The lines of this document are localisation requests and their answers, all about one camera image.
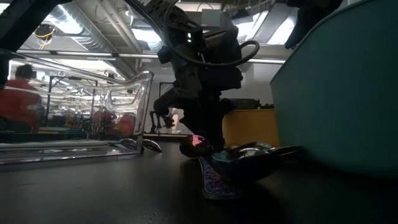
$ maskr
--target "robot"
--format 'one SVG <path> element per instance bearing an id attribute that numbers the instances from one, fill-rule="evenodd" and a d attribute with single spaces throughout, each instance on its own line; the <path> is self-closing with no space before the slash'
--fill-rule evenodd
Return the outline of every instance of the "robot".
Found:
<path id="1" fill-rule="evenodd" d="M 223 150 L 223 116 L 233 104 L 220 99 L 221 91 L 241 87 L 241 71 L 259 50 L 253 40 L 239 45 L 238 28 L 232 23 L 225 29 L 203 33 L 203 29 L 179 8 L 178 0 L 126 0 L 162 38 L 165 46 L 158 52 L 161 63 L 170 62 L 175 72 L 174 87 L 154 103 L 155 113 L 169 123 L 169 108 L 184 110 L 180 120 L 193 133 L 207 139 L 216 152 Z M 241 49 L 254 45 L 242 57 Z"/>

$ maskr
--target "glass enclosure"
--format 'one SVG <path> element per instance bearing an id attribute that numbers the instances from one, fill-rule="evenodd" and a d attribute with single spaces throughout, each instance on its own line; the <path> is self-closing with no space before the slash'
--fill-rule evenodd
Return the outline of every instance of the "glass enclosure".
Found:
<path id="1" fill-rule="evenodd" d="M 113 154 L 139 153 L 152 72 L 123 80 L 7 50 L 0 55 L 8 65 L 7 82 L 0 86 L 0 164 L 10 160 L 10 150 L 20 157 L 33 150 L 32 157 L 43 159 L 37 148 L 44 141 L 62 155 L 59 146 L 69 152 L 112 146 Z M 124 138 L 133 144 L 120 145 Z"/>

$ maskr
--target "air duct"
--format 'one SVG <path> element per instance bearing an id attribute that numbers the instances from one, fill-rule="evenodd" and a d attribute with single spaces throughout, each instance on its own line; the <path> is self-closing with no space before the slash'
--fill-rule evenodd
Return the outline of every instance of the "air duct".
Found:
<path id="1" fill-rule="evenodd" d="M 116 49 L 105 39 L 102 33 L 74 2 L 56 6 L 47 19 L 64 33 L 77 35 L 71 38 L 89 52 L 116 52 Z M 131 78 L 136 74 L 136 71 L 120 58 L 105 62 L 118 70 L 125 79 Z"/>
<path id="2" fill-rule="evenodd" d="M 153 53 L 157 53 L 163 47 L 162 39 L 136 10 L 128 3 L 126 3 L 126 6 L 130 13 L 130 27 L 132 33 L 137 40 L 146 42 Z"/>

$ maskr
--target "metal rod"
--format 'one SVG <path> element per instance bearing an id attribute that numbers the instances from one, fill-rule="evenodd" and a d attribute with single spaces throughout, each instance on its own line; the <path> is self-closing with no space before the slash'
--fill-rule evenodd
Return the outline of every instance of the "metal rod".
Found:
<path id="1" fill-rule="evenodd" d="M 120 26 L 117 25 L 116 21 L 112 18 L 111 14 L 108 12 L 108 10 L 106 10 L 104 4 L 100 0 L 97 0 L 96 2 L 97 2 L 98 7 L 102 10 L 102 12 L 106 16 L 106 18 L 110 21 L 112 26 L 120 34 L 120 36 L 123 38 L 125 43 L 130 47 L 130 49 L 133 51 L 138 51 L 138 49 L 136 48 L 136 46 L 134 45 L 132 40 L 129 39 L 129 37 L 123 32 L 123 30 L 121 30 Z"/>
<path id="2" fill-rule="evenodd" d="M 81 35 L 81 34 L 55 34 L 54 37 L 91 37 L 91 36 Z"/>
<path id="3" fill-rule="evenodd" d="M 103 4 L 108 7 L 109 12 L 113 15 L 113 17 L 121 24 L 122 29 L 125 31 L 127 36 L 129 37 L 129 40 L 134 44 L 138 52 L 141 52 L 141 48 L 138 44 L 138 41 L 134 34 L 132 33 L 132 30 L 130 28 L 127 28 L 127 26 L 122 25 L 124 24 L 123 19 L 120 17 L 119 13 L 116 12 L 114 6 L 109 2 L 109 0 L 103 0 Z"/>
<path id="4" fill-rule="evenodd" d="M 60 57 L 61 55 L 86 59 L 95 57 L 95 60 L 110 60 L 112 58 L 148 58 L 148 59 L 158 59 L 156 54 L 119 54 L 119 53 L 91 53 L 91 52 L 65 52 L 65 51 L 54 51 L 54 50 L 29 50 L 21 49 L 17 53 L 28 55 L 31 57 L 40 58 L 54 58 Z M 248 63 L 264 63 L 273 65 L 283 65 L 286 60 L 276 59 L 276 58 L 254 58 L 250 59 Z"/>
<path id="5" fill-rule="evenodd" d="M 19 60 L 24 60 L 25 62 L 30 62 L 30 63 L 37 64 L 37 65 L 43 65 L 43 66 L 48 67 L 49 69 L 55 69 L 58 72 L 67 72 L 69 74 L 75 74 L 75 75 L 85 77 L 85 78 L 95 78 L 98 80 L 105 80 L 107 82 L 113 82 L 113 83 L 116 83 L 119 85 L 132 84 L 132 83 L 136 82 L 137 81 L 136 78 L 140 77 L 141 75 L 145 75 L 145 74 L 148 74 L 150 76 L 154 75 L 153 72 L 146 70 L 146 71 L 142 71 L 142 72 L 138 73 L 136 76 L 134 76 L 128 80 L 117 80 L 117 79 L 109 78 L 109 77 L 106 77 L 103 75 L 98 75 L 98 74 L 87 72 L 87 71 L 80 70 L 77 68 L 69 67 L 66 65 L 59 65 L 56 63 L 48 62 L 46 60 L 42 60 L 41 58 L 37 58 L 37 56 L 34 54 L 33 55 L 20 55 L 18 53 L 14 53 L 14 52 L 11 52 L 8 50 L 4 50 L 4 51 L 5 51 L 5 53 L 9 54 L 10 58 L 18 58 Z M 57 53 L 57 52 L 50 52 L 48 50 L 43 50 L 43 52 L 47 52 L 48 55 Z"/>
<path id="6" fill-rule="evenodd" d="M 50 76 L 50 81 L 49 81 L 49 93 L 51 93 L 52 89 L 52 80 L 54 79 L 53 76 Z M 47 96 L 47 108 L 45 109 L 45 122 L 49 121 L 49 114 L 50 114 L 50 94 Z"/>

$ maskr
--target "black object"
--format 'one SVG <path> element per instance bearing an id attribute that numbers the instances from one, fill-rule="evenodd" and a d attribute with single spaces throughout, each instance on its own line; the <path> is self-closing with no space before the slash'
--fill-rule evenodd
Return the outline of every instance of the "black object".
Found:
<path id="1" fill-rule="evenodd" d="M 255 182 L 271 175 L 282 165 L 282 158 L 276 154 L 258 154 L 241 157 L 225 164 L 225 176 L 237 184 Z"/>
<path id="2" fill-rule="evenodd" d="M 261 142 L 250 142 L 227 150 L 232 161 L 225 163 L 211 158 L 213 147 L 202 136 L 187 136 L 180 143 L 182 154 L 191 158 L 204 157 L 220 176 L 235 184 L 246 184 L 267 177 L 282 165 L 282 157 L 301 149 L 301 146 L 273 148 Z"/>
<path id="3" fill-rule="evenodd" d="M 52 119 L 47 120 L 46 125 L 49 127 L 64 128 L 66 123 L 67 123 L 66 116 L 54 115 L 54 116 L 52 116 Z"/>
<path id="4" fill-rule="evenodd" d="M 286 49 L 292 49 L 305 37 L 305 35 L 314 27 L 319 21 L 330 15 L 336 10 L 343 0 L 329 0 L 325 1 L 324 6 L 321 7 L 315 4 L 312 0 L 287 0 L 287 5 L 290 7 L 298 7 L 297 23 L 293 31 L 285 43 Z"/>
<path id="5" fill-rule="evenodd" d="M 0 131 L 5 131 L 8 128 L 9 121 L 6 117 L 0 115 Z"/>
<path id="6" fill-rule="evenodd" d="M 55 27 L 50 24 L 40 24 L 35 31 L 35 36 L 43 41 L 49 41 L 53 37 Z"/>
<path id="7" fill-rule="evenodd" d="M 235 110 L 255 110 L 261 106 L 259 99 L 230 99 L 235 105 Z"/>
<path id="8" fill-rule="evenodd" d="M 108 78 L 115 79 L 115 77 L 114 77 L 114 73 L 109 73 L 109 74 L 108 74 Z"/>
<path id="9" fill-rule="evenodd" d="M 152 123 L 152 127 L 150 128 L 150 133 L 151 133 L 151 134 L 156 134 L 156 133 L 157 133 L 157 130 L 158 130 L 159 128 L 162 128 L 162 125 L 160 125 L 160 116 L 159 116 L 159 115 L 156 115 L 157 123 L 156 123 L 156 125 L 155 125 L 154 115 L 155 115 L 155 111 L 149 112 L 150 121 L 151 121 L 151 123 Z"/>
<path id="10" fill-rule="evenodd" d="M 274 109 L 274 105 L 273 104 L 266 104 L 264 106 L 260 106 L 260 109 Z"/>
<path id="11" fill-rule="evenodd" d="M 164 121 L 164 126 L 166 128 L 171 128 L 171 127 L 174 126 L 174 124 L 173 124 L 174 120 L 171 117 L 163 116 L 162 118 L 163 118 L 163 121 Z"/>
<path id="12" fill-rule="evenodd" d="M 14 131 L 15 133 L 31 133 L 32 127 L 30 124 L 23 121 L 9 121 L 7 131 Z"/>

